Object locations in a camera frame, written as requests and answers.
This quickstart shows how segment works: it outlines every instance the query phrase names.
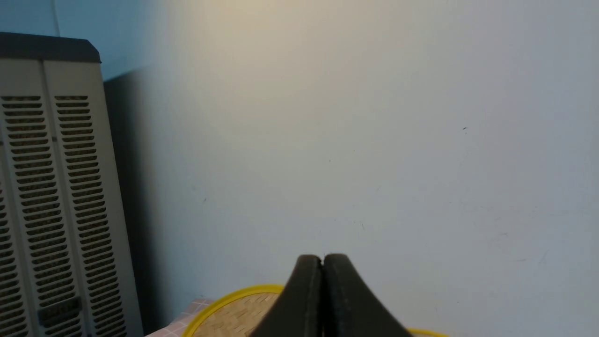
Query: beige heater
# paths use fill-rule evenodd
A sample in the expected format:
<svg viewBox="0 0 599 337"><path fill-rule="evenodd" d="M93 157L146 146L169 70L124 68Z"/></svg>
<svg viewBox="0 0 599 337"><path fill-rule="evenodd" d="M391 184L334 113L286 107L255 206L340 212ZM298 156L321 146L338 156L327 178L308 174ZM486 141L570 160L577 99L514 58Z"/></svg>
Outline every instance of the beige heater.
<svg viewBox="0 0 599 337"><path fill-rule="evenodd" d="M98 52L0 46L0 336L142 336Z"/></svg>

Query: yellow plastic ring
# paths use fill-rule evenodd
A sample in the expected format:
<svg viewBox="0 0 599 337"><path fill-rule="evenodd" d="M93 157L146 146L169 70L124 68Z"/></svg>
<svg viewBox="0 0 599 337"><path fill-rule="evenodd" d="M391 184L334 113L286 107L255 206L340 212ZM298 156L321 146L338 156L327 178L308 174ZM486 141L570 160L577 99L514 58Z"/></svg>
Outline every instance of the yellow plastic ring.
<svg viewBox="0 0 599 337"><path fill-rule="evenodd" d="M196 317L193 318L187 329L183 332L183 336L181 337L193 337L193 333L198 330L199 325L204 322L206 318L208 318L211 314L214 314L218 309L223 306L236 301L242 297L246 297L249 295L262 294L262 293L274 293L280 294L283 291L283 286L278 284L261 284L254 285L253 287L239 289L230 293L224 297L221 297L219 300L213 302L208 305L202 312L200 312Z"/></svg>
<svg viewBox="0 0 599 337"><path fill-rule="evenodd" d="M430 336L430 337L448 337L447 335L444 335L442 333L438 333L435 331L430 331L430 330L423 330L423 329L408 329L408 331L412 334L412 335L425 335L425 336Z"/></svg>

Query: pink tiled surface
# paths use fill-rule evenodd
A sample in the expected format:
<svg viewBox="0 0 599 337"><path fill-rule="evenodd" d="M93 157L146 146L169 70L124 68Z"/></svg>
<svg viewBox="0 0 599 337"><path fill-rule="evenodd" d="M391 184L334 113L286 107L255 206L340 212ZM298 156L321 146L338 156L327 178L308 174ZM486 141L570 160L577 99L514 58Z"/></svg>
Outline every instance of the pink tiled surface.
<svg viewBox="0 0 599 337"><path fill-rule="evenodd" d="M207 299L193 300L171 324L149 334L148 337L181 337L189 322L212 302L214 301Z"/></svg>

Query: woven bamboo tray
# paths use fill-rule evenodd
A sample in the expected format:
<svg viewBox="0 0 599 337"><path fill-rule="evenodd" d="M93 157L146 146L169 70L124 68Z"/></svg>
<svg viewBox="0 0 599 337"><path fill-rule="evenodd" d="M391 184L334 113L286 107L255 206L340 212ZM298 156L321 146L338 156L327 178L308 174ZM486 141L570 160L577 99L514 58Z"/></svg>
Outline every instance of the woven bamboo tray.
<svg viewBox="0 0 599 337"><path fill-rule="evenodd" d="M200 312L182 337L249 336L282 291L281 285L257 285L231 293Z"/></svg>

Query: light blue wall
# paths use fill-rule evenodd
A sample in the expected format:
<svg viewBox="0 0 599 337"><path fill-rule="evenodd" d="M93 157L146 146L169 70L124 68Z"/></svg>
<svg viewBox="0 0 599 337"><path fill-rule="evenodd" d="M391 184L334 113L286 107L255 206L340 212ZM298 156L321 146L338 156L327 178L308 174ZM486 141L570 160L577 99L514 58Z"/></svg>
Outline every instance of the light blue wall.
<svg viewBox="0 0 599 337"><path fill-rule="evenodd" d="M102 75L109 80L149 63L142 50L151 4L143 0L2 0L0 31L89 40L100 52Z"/></svg>
<svg viewBox="0 0 599 337"><path fill-rule="evenodd" d="M599 1L164 1L162 311L345 252L409 327L599 336Z"/></svg>
<svg viewBox="0 0 599 337"><path fill-rule="evenodd" d="M49 0L0 0L0 31L57 36Z"/></svg>

